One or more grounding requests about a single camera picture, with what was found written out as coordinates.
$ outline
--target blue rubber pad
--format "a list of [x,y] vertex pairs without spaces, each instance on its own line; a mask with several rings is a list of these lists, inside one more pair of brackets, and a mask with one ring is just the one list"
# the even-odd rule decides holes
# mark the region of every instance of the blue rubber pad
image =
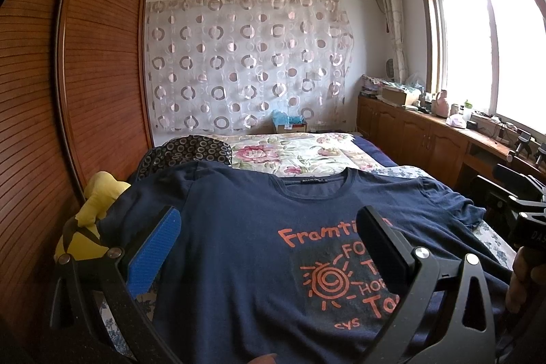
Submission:
[[170,208],[138,249],[127,268],[127,291],[132,298],[146,293],[180,234],[180,213]]

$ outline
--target t-shirt sleeve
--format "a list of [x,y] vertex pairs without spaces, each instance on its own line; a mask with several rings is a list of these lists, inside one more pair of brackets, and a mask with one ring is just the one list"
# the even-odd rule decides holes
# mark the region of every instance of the t-shirt sleeve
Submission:
[[129,187],[98,222],[101,241],[109,247],[126,247],[134,236],[148,229],[165,206],[182,212],[196,178],[199,162],[165,169]]
[[469,229],[474,229],[482,222],[485,208],[476,207],[474,203],[453,191],[440,181],[421,178],[422,191],[428,199],[447,211]]

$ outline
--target navy blue t-shirt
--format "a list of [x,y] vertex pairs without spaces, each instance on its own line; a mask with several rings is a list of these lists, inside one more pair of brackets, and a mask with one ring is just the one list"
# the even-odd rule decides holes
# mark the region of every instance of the navy blue t-shirt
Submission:
[[503,307],[510,273],[469,229],[484,210],[429,178],[346,169],[317,181],[191,162],[132,185],[99,222],[101,236],[126,246],[165,205],[180,211],[182,231],[162,269],[154,325],[185,364],[360,356],[399,301],[356,232],[365,205],[439,258],[477,254],[496,315]]

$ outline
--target metal rivet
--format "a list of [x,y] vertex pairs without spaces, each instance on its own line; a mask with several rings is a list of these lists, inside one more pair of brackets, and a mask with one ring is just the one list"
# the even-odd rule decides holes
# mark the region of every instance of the metal rivet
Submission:
[[57,262],[61,264],[62,266],[65,264],[68,264],[70,262],[70,255],[68,253],[62,254],[57,260]]
[[119,247],[112,247],[106,254],[109,258],[116,259],[121,256],[121,249]]
[[426,259],[429,257],[430,255],[430,252],[425,249],[424,247],[417,247],[415,249],[415,254],[417,257],[421,258],[421,259]]
[[479,264],[478,257],[473,253],[469,253],[468,255],[466,255],[466,260],[473,266],[477,266]]

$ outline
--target black polka dot fabric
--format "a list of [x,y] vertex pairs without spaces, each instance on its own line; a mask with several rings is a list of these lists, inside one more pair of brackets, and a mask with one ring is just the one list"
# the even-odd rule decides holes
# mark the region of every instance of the black polka dot fabric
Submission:
[[190,161],[217,161],[231,167],[231,147],[208,136],[189,135],[154,147],[140,161],[136,180]]

